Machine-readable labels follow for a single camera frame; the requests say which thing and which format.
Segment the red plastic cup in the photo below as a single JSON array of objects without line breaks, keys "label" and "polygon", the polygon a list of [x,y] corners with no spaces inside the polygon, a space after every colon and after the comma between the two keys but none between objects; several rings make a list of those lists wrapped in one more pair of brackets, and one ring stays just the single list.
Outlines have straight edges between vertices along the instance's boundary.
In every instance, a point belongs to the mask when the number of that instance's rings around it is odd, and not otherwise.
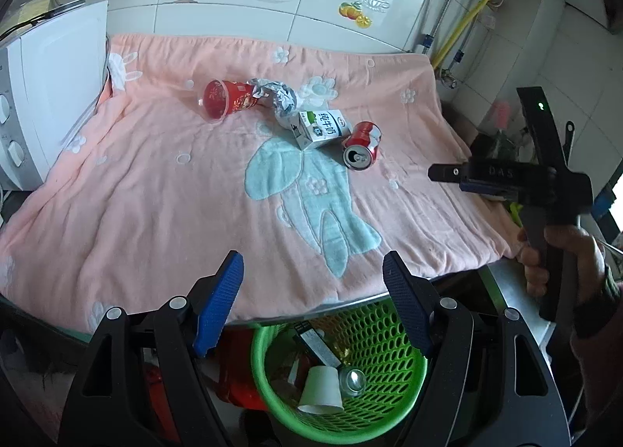
[{"label": "red plastic cup", "polygon": [[253,85],[225,80],[212,80],[203,92],[203,107],[211,120],[220,120],[240,110],[255,106]]}]

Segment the white milk carton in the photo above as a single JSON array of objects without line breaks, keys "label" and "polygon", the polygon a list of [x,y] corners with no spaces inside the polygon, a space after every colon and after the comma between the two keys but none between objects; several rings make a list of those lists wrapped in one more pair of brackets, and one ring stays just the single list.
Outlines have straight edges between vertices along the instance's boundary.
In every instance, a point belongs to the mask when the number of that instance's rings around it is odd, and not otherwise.
[{"label": "white milk carton", "polygon": [[344,139],[352,131],[339,110],[301,111],[292,117],[290,127],[301,150]]}]

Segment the blue gripper pad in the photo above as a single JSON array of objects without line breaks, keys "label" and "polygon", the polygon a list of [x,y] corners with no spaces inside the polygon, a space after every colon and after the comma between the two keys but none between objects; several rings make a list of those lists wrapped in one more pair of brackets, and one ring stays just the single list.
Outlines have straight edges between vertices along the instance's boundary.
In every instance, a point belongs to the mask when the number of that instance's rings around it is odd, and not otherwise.
[{"label": "blue gripper pad", "polygon": [[430,357],[433,343],[429,316],[407,281],[410,276],[404,274],[393,254],[396,253],[390,252],[383,259],[385,287],[394,302],[411,345],[418,348],[424,357]]},{"label": "blue gripper pad", "polygon": [[215,277],[218,283],[198,316],[197,336],[192,343],[192,348],[198,357],[205,357],[208,350],[216,347],[229,311],[242,284],[243,276],[244,261],[242,255],[233,252],[231,260],[220,277]]}]

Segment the silver screw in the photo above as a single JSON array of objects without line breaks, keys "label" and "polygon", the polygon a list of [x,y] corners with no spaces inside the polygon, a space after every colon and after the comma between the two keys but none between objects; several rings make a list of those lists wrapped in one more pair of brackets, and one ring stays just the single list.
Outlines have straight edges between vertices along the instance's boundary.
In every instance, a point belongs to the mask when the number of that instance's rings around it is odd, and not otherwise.
[{"label": "silver screw", "polygon": [[450,297],[441,298],[439,304],[446,310],[454,310],[457,307],[457,302]]},{"label": "silver screw", "polygon": [[186,298],[183,296],[174,297],[172,300],[169,301],[169,306],[174,310],[184,308],[186,306]]},{"label": "silver screw", "polygon": [[106,312],[106,317],[110,320],[118,319],[121,316],[121,309],[113,306],[108,312]]},{"label": "silver screw", "polygon": [[514,308],[504,310],[504,316],[509,320],[519,320],[519,312]]}]

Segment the yellow hose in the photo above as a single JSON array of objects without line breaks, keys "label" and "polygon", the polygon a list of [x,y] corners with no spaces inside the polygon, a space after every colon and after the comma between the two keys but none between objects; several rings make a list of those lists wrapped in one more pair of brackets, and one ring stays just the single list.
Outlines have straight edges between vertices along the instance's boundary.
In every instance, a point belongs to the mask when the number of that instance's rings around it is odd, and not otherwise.
[{"label": "yellow hose", "polygon": [[443,60],[446,58],[446,56],[450,52],[450,49],[459,40],[459,37],[465,30],[466,26],[468,26],[469,23],[474,18],[476,18],[476,15],[478,15],[478,13],[482,11],[483,7],[487,6],[487,2],[489,1],[490,0],[480,1],[478,4],[476,4],[476,7],[474,9],[472,9],[470,12],[467,13],[467,15],[465,15],[465,18],[463,18],[463,20],[461,20],[457,28],[454,29],[454,32],[452,33],[450,38],[445,42],[441,50],[438,51],[437,55],[433,57],[432,62],[431,62],[433,69],[437,69],[439,67],[439,64],[441,64]]}]

